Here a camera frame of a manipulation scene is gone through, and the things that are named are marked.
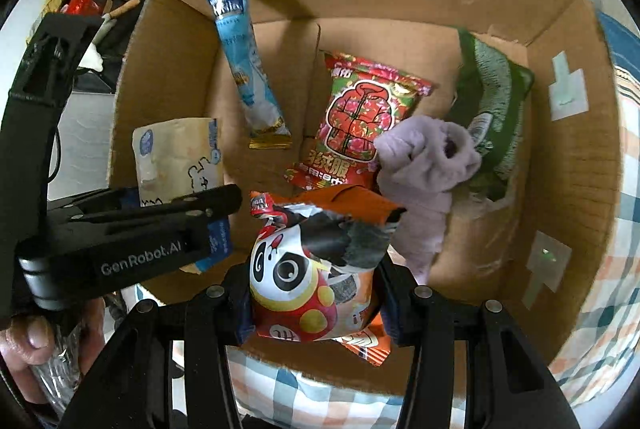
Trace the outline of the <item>left hand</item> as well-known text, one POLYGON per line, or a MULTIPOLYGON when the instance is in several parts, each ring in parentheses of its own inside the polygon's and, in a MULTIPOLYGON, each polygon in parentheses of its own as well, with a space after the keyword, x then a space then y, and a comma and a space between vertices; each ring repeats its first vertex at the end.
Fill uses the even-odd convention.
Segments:
MULTIPOLYGON (((102 298, 86 304, 82 316, 82 331, 79 348, 79 367, 86 375, 102 351, 104 341, 105 303, 102 298)), ((1 354, 6 366, 29 403, 44 404, 46 396, 32 373, 32 366, 41 365, 50 359, 54 349, 54 331, 47 319, 29 316, 14 319, 8 329, 1 331, 1 354)))

